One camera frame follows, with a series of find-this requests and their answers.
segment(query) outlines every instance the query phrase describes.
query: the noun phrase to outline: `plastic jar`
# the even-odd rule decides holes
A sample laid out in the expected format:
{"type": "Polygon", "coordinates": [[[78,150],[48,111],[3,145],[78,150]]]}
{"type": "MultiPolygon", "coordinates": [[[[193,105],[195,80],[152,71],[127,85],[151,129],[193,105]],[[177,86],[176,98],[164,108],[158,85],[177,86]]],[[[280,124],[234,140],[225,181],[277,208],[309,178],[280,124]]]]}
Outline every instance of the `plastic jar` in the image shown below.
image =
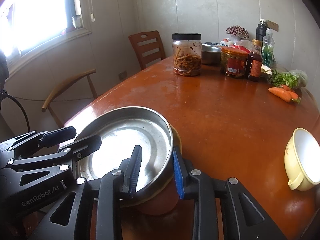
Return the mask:
{"type": "Polygon", "coordinates": [[[248,53],[232,47],[221,48],[221,72],[226,76],[242,78],[248,53]]]}
{"type": "Polygon", "coordinates": [[[182,76],[197,76],[201,69],[201,34],[173,33],[173,71],[182,76]]]}

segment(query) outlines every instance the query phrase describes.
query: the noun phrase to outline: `sauce bottle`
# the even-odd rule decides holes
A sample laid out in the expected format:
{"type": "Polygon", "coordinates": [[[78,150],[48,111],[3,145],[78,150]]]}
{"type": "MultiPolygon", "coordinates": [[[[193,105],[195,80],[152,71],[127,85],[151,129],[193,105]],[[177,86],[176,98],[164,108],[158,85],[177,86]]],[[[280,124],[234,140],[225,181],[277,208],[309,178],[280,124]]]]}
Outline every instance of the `sauce bottle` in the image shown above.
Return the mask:
{"type": "Polygon", "coordinates": [[[245,67],[244,77],[258,82],[262,66],[261,41],[252,40],[252,52],[248,54],[247,65],[245,67]]]}

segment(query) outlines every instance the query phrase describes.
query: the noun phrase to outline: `bowl handle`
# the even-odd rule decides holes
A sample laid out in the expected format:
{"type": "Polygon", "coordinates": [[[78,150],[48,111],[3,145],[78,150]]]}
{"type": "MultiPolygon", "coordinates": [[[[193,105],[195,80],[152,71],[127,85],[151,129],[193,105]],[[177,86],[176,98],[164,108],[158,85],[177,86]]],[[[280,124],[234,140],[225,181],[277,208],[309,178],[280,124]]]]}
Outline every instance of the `bowl handle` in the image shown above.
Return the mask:
{"type": "Polygon", "coordinates": [[[304,175],[302,172],[299,173],[299,175],[296,177],[296,179],[294,181],[292,181],[291,179],[289,179],[288,181],[288,186],[290,187],[291,190],[296,189],[297,187],[299,187],[299,185],[301,184],[301,182],[303,181],[304,175]]]}

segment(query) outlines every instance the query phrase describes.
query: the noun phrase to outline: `carrot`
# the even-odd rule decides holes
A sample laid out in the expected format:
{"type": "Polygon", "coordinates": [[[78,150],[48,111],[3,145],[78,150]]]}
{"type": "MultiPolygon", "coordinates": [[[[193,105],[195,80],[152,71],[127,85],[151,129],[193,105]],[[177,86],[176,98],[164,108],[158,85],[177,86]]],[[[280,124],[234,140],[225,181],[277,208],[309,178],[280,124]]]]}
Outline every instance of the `carrot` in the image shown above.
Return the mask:
{"type": "Polygon", "coordinates": [[[296,93],[284,90],[282,88],[269,88],[268,91],[274,94],[275,96],[281,98],[282,100],[286,101],[287,103],[300,102],[300,98],[296,93]]]}
{"type": "Polygon", "coordinates": [[[288,91],[291,95],[291,101],[299,103],[301,98],[294,92],[288,91]]]}
{"type": "Polygon", "coordinates": [[[294,93],[294,90],[292,90],[291,88],[289,88],[289,87],[286,86],[286,85],[280,85],[280,87],[281,87],[282,89],[284,89],[284,90],[291,91],[291,92],[294,93]]]}
{"type": "Polygon", "coordinates": [[[275,96],[281,98],[282,100],[286,101],[287,103],[291,101],[290,93],[288,93],[288,91],[282,88],[269,88],[268,91],[274,94],[275,96]]]}

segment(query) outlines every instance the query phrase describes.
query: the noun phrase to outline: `green vegetable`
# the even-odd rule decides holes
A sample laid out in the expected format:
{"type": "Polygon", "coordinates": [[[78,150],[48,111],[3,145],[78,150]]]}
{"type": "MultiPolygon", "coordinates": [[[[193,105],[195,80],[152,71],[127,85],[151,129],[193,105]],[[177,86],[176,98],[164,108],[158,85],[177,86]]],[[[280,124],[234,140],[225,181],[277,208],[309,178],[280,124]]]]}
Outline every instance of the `green vegetable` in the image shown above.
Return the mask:
{"type": "Polygon", "coordinates": [[[269,78],[269,81],[276,87],[286,85],[292,89],[298,85],[297,76],[294,76],[291,73],[278,73],[276,70],[272,71],[272,76],[269,78]]]}
{"type": "Polygon", "coordinates": [[[273,56],[273,47],[271,47],[268,44],[264,44],[261,52],[261,57],[263,59],[262,64],[267,67],[270,67],[272,56],[273,56]]]}

